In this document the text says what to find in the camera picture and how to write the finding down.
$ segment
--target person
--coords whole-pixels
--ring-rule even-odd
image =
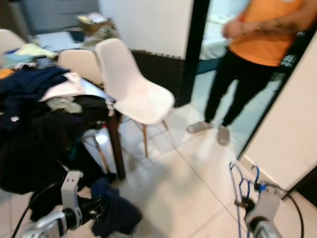
[[[250,0],[236,18],[226,23],[222,34],[231,39],[214,78],[205,109],[205,120],[187,127],[189,133],[213,128],[212,120],[221,97],[237,79],[233,103],[218,129],[220,145],[228,145],[228,126],[244,106],[266,88],[272,74],[298,32],[306,31],[317,16],[317,0]]]

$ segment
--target chair leg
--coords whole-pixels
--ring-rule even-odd
[[[166,130],[168,130],[167,124],[165,120],[162,120],[163,126],[165,127]]]
[[[147,125],[142,125],[142,131],[143,131],[143,140],[144,140],[144,150],[145,150],[145,157],[148,159],[148,140],[147,140]]]
[[[106,161],[105,155],[103,154],[103,152],[102,152],[102,150],[100,148],[100,145],[99,145],[98,141],[96,140],[96,137],[92,136],[92,139],[93,139],[93,142],[95,144],[95,148],[98,151],[99,158],[101,159],[101,162],[102,162],[104,168],[106,169],[106,172],[109,174],[110,173],[110,169],[109,169],[109,165],[108,165],[108,163]]]

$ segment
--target black pants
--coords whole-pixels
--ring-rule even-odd
[[[205,121],[213,120],[222,96],[227,92],[230,84],[237,79],[238,85],[233,103],[222,122],[223,126],[232,124],[244,106],[266,88],[275,70],[276,67],[246,61],[228,50],[221,60],[213,81],[205,109]]]

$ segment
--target sneaker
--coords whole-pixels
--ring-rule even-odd
[[[220,126],[217,135],[218,143],[222,146],[226,146],[230,143],[230,131],[225,126]]]
[[[200,121],[200,122],[197,122],[195,124],[188,126],[186,128],[186,130],[188,133],[193,134],[193,133],[201,132],[203,130],[208,130],[208,129],[212,129],[212,128],[213,128],[213,124],[211,122],[207,123],[205,121]]]

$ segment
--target white chair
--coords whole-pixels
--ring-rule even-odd
[[[66,50],[61,52],[58,56],[57,65],[67,68],[73,72],[78,73],[81,77],[86,78],[96,84],[102,83],[102,78],[100,70],[98,67],[98,62],[96,55],[87,50]],[[92,139],[93,147],[96,148],[98,152],[99,159],[107,173],[110,173],[108,163],[106,162],[106,157],[103,154],[100,144],[96,139],[96,134],[99,130],[89,129],[85,132],[82,140],[86,143],[88,138]]]
[[[123,115],[142,124],[145,155],[148,158],[147,125],[162,122],[175,99],[167,89],[150,82],[120,39],[108,39],[96,45],[106,92],[116,99],[114,107]]]
[[[25,44],[26,43],[13,32],[6,29],[0,29],[0,63],[4,62],[4,52],[21,48]]]
[[[96,55],[87,50],[66,50],[58,56],[57,64],[78,73],[96,84],[103,83]]]

